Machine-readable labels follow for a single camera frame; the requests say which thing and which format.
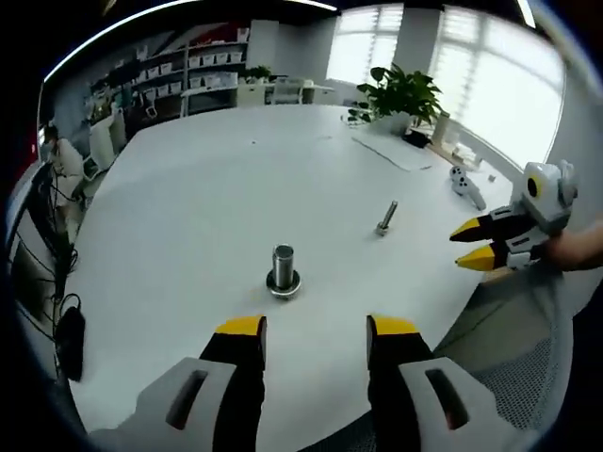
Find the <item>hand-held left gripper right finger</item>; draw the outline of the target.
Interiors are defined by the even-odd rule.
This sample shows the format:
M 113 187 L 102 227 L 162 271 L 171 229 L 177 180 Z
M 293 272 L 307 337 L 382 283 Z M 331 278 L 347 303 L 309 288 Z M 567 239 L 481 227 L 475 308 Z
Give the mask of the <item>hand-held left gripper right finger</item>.
M 379 451 L 506 451 L 513 426 L 494 395 L 436 358 L 410 321 L 367 316 L 367 397 Z

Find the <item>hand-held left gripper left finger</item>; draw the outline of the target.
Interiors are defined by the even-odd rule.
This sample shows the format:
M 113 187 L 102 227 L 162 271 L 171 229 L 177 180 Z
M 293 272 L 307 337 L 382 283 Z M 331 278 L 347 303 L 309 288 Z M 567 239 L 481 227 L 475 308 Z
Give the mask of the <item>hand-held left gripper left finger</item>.
M 144 388 L 115 428 L 93 431 L 99 451 L 254 451 L 265 400 L 263 315 L 219 325 L 197 358 Z

